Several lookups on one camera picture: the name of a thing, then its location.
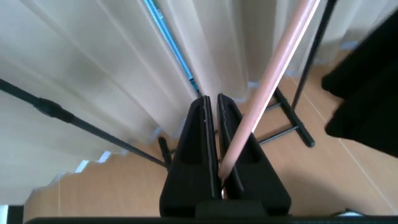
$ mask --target black metal frame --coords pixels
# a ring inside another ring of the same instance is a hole
[[[302,73],[302,76],[300,78],[300,82],[298,83],[298,87],[296,90],[296,93],[294,95],[293,103],[292,105],[289,104],[289,102],[286,100],[285,96],[283,93],[279,90],[279,88],[276,88],[274,92],[274,98],[276,99],[276,103],[273,105],[270,105],[266,108],[267,110],[271,110],[273,108],[276,108],[280,106],[285,113],[286,117],[289,119],[291,123],[291,127],[287,128],[277,134],[273,134],[272,136],[269,136],[268,138],[265,138],[263,140],[259,141],[259,144],[264,144],[267,143],[271,140],[274,140],[276,138],[279,138],[291,131],[297,131],[298,135],[301,137],[303,142],[305,143],[306,146],[308,147],[313,147],[315,145],[315,141],[311,137],[310,133],[307,131],[305,128],[304,124],[301,122],[300,118],[297,116],[295,112],[295,108],[297,106],[297,103],[299,102],[300,96],[303,92],[304,84],[308,79],[309,71],[312,66],[312,63],[315,59],[315,55],[317,53],[317,50],[319,48],[319,45],[322,41],[323,35],[325,34],[326,28],[328,26],[331,14],[336,6],[337,0],[328,0],[325,11],[323,12],[321,21],[318,26],[317,33],[315,34],[314,41],[312,42],[312,46],[310,49],[310,53],[308,55],[308,59],[305,62],[304,70]],[[166,166],[169,166],[171,164],[171,154],[175,152],[174,150],[169,150],[167,147],[166,140],[164,138],[159,138],[159,144],[160,148],[162,150],[163,158],[166,161]]]

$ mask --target pink rod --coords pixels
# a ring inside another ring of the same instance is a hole
[[[249,110],[243,116],[241,124],[235,132],[224,159],[220,165],[218,176],[225,180],[229,174],[250,134],[254,132],[261,116],[266,109],[272,94],[275,92],[290,59],[299,45],[320,0],[301,0],[296,8],[292,21],[281,38],[276,51],[262,76],[259,89],[252,99]]]

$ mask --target light under curtain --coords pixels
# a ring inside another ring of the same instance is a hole
[[[299,0],[157,1],[202,94],[244,101]],[[287,73],[299,75],[323,0]],[[395,0],[338,1],[317,62],[360,41]],[[0,77],[124,141],[177,138],[197,94],[144,1],[2,0]],[[22,204],[58,172],[116,146],[0,92],[0,204]]]

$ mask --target black cloth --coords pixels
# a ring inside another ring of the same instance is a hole
[[[398,11],[323,77],[322,88],[344,99],[327,134],[398,157]]]

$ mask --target brown floor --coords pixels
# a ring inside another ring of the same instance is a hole
[[[291,214],[328,215],[350,208],[369,215],[397,214],[398,159],[353,141],[329,137],[323,127],[339,99],[320,87],[328,69],[316,66],[297,107],[316,145],[308,148],[296,132],[262,145],[292,197]],[[279,88],[291,102],[298,78],[285,77]],[[258,139],[289,125],[280,108],[264,114]],[[170,142],[173,147],[176,141]],[[157,144],[140,146],[161,158]],[[90,164],[37,190],[25,205],[25,220],[47,216],[159,216],[164,168],[134,154]]]

